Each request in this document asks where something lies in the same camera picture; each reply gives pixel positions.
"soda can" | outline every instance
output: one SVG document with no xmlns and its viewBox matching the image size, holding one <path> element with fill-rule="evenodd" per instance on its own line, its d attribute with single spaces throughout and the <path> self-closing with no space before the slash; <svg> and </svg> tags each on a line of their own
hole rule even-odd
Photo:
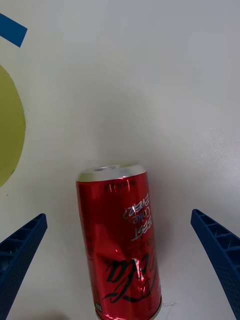
<svg viewBox="0 0 240 320">
<path fill-rule="evenodd" d="M 162 306 L 147 172 L 87 169 L 76 182 L 93 301 L 101 320 L 151 320 Z"/>
</svg>

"dented can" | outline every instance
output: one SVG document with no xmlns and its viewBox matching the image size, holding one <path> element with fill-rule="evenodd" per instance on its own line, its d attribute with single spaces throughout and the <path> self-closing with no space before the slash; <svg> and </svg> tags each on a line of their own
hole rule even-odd
<svg viewBox="0 0 240 320">
<path fill-rule="evenodd" d="M 102 320 L 154 319 L 162 305 L 146 170 L 85 170 L 77 182 L 95 311 Z"/>
</svg>

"coca-cola logo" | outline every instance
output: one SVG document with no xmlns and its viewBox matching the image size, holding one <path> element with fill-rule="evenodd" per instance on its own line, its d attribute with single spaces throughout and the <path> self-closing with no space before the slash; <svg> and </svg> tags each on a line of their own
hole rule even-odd
<svg viewBox="0 0 240 320">
<path fill-rule="evenodd" d="M 107 294 L 103 299 L 109 298 L 112 304 L 120 299 L 133 303 L 150 295 L 158 275 L 158 265 L 154 239 L 148 238 L 147 245 L 152 247 L 151 252 L 150 254 L 148 252 L 145 253 L 141 261 L 134 258 L 130 262 L 114 260 L 108 265 L 106 272 L 109 274 L 106 282 L 116 284 L 116 287 L 113 292 Z M 140 290 L 135 290 L 133 296 L 130 296 L 127 294 L 127 290 L 133 281 L 139 282 Z"/>
</svg>

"white surface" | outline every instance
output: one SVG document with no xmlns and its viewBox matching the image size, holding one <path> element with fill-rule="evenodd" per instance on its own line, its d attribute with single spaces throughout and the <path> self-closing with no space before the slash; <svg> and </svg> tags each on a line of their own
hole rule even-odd
<svg viewBox="0 0 240 320">
<path fill-rule="evenodd" d="M 48 221 L 8 319 L 94 319 L 75 179 L 137 160 L 165 230 L 165 318 L 233 320 L 190 218 L 198 208 L 240 235 L 239 1 L 0 0 L 0 12 L 28 28 L 21 48 L 0 38 L 26 117 L 0 240 Z"/>
</svg>

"red can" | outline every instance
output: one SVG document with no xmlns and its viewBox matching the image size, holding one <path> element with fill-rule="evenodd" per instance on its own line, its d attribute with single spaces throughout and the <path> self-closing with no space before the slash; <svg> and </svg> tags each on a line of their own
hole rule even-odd
<svg viewBox="0 0 240 320">
<path fill-rule="evenodd" d="M 139 164 L 88 169 L 76 188 L 97 316 L 154 319 L 162 295 L 146 170 Z"/>
</svg>

